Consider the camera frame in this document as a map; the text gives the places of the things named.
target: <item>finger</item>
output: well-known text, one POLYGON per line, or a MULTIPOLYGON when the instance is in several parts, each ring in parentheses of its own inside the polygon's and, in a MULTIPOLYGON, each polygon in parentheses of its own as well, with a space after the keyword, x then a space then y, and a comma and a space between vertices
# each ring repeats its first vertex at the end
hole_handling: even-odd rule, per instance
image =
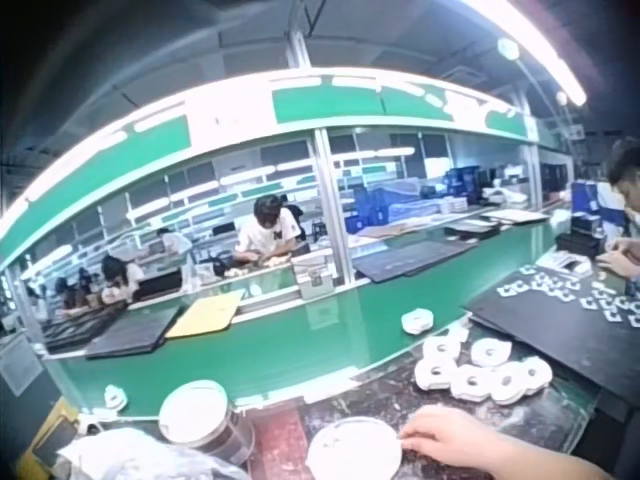
POLYGON ((404 450, 412 450, 422 455, 438 459, 442 452, 442 445, 435 440, 422 437, 410 437, 402 441, 404 450))

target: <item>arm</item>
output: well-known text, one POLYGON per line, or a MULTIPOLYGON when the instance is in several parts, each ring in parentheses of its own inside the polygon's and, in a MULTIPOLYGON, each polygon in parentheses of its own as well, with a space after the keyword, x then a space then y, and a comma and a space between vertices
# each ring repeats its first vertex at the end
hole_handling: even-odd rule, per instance
POLYGON ((405 449, 447 465, 482 470, 496 480, 611 480, 595 465, 496 432, 454 408, 421 408, 400 438, 405 449))

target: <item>metal pole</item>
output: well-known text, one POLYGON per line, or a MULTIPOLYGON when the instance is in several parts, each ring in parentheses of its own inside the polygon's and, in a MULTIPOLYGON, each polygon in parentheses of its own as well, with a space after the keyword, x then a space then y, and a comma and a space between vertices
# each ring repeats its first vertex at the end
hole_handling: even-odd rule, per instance
MULTIPOLYGON (((304 36, 295 25, 290 25, 287 40, 289 67, 310 68, 311 61, 304 42, 304 36)), ((329 135, 325 128, 318 128, 313 131, 313 143, 316 153, 314 167, 316 181, 318 182, 320 203, 336 263, 336 271, 338 277, 344 279, 344 283, 348 285, 355 281, 355 275, 351 266, 351 257, 349 256, 349 239, 345 229, 336 173, 331 160, 329 135)))
MULTIPOLYGON (((526 88, 518 85, 515 93, 516 105, 522 112, 531 116, 531 108, 527 100, 526 88)), ((533 122, 530 128, 537 128, 533 122)), ((533 210, 542 209, 542 176, 540 174, 540 152, 538 145, 521 145, 520 153, 527 162, 527 170, 529 175, 529 194, 531 195, 531 208, 533 210)))

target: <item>white t-shirt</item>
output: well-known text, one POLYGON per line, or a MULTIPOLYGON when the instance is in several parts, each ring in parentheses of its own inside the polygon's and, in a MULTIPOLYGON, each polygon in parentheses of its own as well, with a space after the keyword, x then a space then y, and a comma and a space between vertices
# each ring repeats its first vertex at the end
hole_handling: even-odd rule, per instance
POLYGON ((262 254, 269 254, 298 235, 300 235, 300 227, 296 220, 288 209, 282 208, 280 217, 272 228, 260 226, 255 216, 247 220, 240 229, 236 251, 257 250, 262 254))
POLYGON ((162 235, 162 243, 167 252, 182 255, 191 248, 191 242, 181 233, 172 232, 162 235))

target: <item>white plastic part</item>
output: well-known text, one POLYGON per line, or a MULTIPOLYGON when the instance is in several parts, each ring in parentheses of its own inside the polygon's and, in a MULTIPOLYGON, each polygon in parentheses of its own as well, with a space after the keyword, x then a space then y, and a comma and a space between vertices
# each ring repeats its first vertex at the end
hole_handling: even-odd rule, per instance
POLYGON ((433 328, 433 312, 431 310, 416 308, 402 316, 402 329, 410 335, 419 335, 431 328, 433 328))
POLYGON ((539 357, 529 357, 522 361, 527 376, 525 395, 533 395, 547 388, 553 380, 551 366, 539 357))
POLYGON ((479 367, 497 367, 509 360, 511 342, 483 338, 471 346, 471 361, 479 367))
POLYGON ((416 385, 425 391, 449 388, 457 370, 456 362, 449 357, 423 358, 414 369, 416 385))
POLYGON ((491 399, 498 405, 520 400, 528 388, 527 370, 520 362, 508 362, 493 372, 491 399))
POLYGON ((429 337, 422 344, 424 358, 445 356, 457 360, 460 356, 460 342, 451 337, 429 337))
POLYGON ((460 343, 464 343, 469 339, 469 329, 456 323, 449 327, 447 337, 452 338, 460 343))
POLYGON ((482 402, 491 393, 493 373, 488 368, 463 365, 451 382, 451 395, 460 400, 482 402))
POLYGON ((107 385, 104 389, 104 403, 109 410, 119 412, 127 405, 127 396, 121 388, 107 385))

